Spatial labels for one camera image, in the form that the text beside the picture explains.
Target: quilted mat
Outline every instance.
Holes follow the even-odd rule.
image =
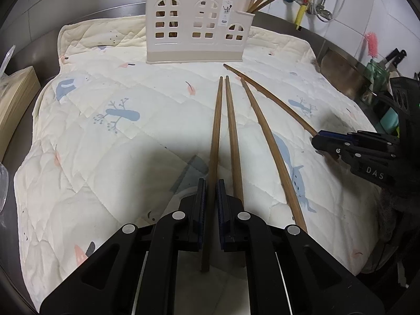
[[[261,127],[236,75],[222,63],[148,65],[143,16],[64,26],[60,73],[33,111],[30,152],[15,175],[20,262],[36,306],[126,223],[145,226],[177,209],[208,173],[218,80],[229,75],[245,209],[293,223]],[[232,66],[288,103],[316,130],[374,131],[358,106],[318,72],[309,44],[252,28]],[[352,273],[377,241],[377,188],[315,152],[308,132],[251,87],[276,139],[309,234]],[[232,192],[226,101],[219,178]],[[247,314],[244,268],[198,273],[180,256],[177,314]]]

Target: white sticker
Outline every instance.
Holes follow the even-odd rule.
[[[222,7],[219,12],[219,26],[227,26],[230,18],[230,11],[232,10],[233,1],[232,0],[223,0]]]

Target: brush bristle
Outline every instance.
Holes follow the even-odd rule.
[[[368,49],[368,54],[369,56],[371,56],[372,58],[377,58],[377,35],[376,33],[373,32],[369,32],[365,34],[365,39],[367,41],[367,49]]]

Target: beige plastic basket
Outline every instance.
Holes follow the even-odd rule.
[[[242,61],[249,1],[147,0],[147,63]]]

